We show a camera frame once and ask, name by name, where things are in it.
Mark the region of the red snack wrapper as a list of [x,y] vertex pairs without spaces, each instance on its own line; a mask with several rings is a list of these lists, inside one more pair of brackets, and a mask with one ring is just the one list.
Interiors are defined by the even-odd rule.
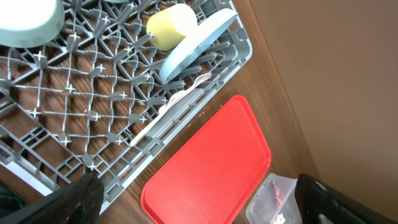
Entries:
[[277,204],[277,206],[279,206],[280,203],[282,202],[282,197],[281,197],[281,194],[280,194],[280,189],[278,188],[278,186],[276,186],[276,184],[275,184],[274,182],[272,183],[272,187],[273,187],[274,193],[275,193],[275,201],[276,201],[276,204]]

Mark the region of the white plastic spoon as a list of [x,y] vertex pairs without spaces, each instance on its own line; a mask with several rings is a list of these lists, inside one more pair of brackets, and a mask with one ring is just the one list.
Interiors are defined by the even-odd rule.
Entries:
[[131,142],[130,146],[135,146],[166,114],[166,112],[177,102],[179,102],[183,97],[188,94],[188,90],[178,91],[170,97],[170,100],[159,108],[159,115],[151,121]]

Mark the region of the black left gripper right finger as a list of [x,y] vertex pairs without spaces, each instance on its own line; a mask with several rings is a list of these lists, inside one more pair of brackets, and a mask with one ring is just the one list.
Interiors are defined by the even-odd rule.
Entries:
[[397,224],[308,174],[299,175],[295,199],[303,223]]

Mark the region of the mint green bowl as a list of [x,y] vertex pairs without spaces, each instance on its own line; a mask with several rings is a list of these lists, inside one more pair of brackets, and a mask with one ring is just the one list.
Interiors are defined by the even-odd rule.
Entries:
[[1,0],[1,45],[37,47],[53,40],[63,28],[61,0]]

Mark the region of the light blue plate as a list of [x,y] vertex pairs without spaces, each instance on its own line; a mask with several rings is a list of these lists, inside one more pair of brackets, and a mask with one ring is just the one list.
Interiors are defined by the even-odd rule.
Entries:
[[221,9],[198,25],[171,51],[160,68],[160,79],[166,84],[195,61],[237,18],[238,13]]

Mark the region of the white plastic fork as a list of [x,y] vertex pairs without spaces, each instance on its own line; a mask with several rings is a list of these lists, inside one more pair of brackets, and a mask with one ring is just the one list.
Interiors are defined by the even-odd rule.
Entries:
[[193,85],[185,90],[186,94],[189,94],[191,91],[193,91],[198,85],[202,84],[203,82],[207,81],[209,78],[212,77],[212,73],[205,73],[200,75],[199,77],[196,78],[194,81]]

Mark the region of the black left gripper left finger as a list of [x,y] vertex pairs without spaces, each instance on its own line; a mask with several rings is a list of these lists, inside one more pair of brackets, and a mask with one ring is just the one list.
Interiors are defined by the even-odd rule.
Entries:
[[88,223],[98,221],[104,200],[104,185],[96,175],[79,180],[26,204],[1,187],[1,223]]

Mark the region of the yellow plastic cup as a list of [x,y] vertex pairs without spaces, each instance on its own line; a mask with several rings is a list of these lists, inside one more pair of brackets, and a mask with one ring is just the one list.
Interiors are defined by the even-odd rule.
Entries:
[[197,26],[194,10],[186,4],[176,4],[150,16],[146,32],[153,35],[150,42],[154,47],[169,51],[192,33]]

